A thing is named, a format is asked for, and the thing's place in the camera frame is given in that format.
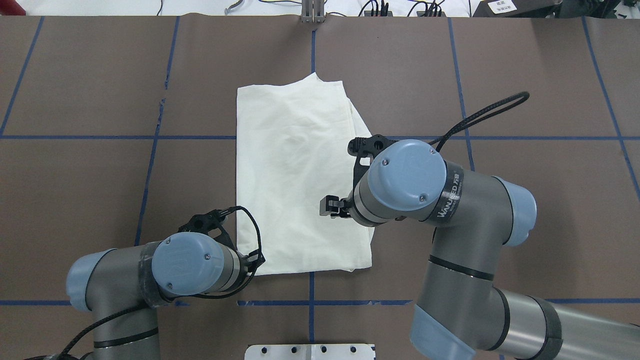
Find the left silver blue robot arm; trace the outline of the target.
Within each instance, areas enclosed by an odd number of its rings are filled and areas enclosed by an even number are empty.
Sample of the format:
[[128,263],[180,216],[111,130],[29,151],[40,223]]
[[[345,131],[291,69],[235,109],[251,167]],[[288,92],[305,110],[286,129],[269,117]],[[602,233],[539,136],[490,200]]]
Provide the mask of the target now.
[[[247,254],[224,228],[236,212],[246,214],[256,234],[257,248]],[[51,359],[73,360],[75,345],[94,333],[83,360],[158,360],[158,308],[183,297],[235,296],[264,262],[258,223],[240,205],[196,214],[161,241],[82,256],[67,273],[65,292],[76,310],[91,313],[93,323]]]

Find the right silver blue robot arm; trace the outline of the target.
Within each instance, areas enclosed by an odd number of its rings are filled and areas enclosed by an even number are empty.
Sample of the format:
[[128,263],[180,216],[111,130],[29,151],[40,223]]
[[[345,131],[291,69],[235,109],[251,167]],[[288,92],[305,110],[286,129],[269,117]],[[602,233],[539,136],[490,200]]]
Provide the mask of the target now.
[[463,169],[418,139],[355,137],[348,196],[319,214],[374,228],[414,219],[434,227],[410,342],[430,360],[477,351],[517,360],[637,360],[639,327],[494,286],[499,253],[528,238],[537,203],[525,187]]

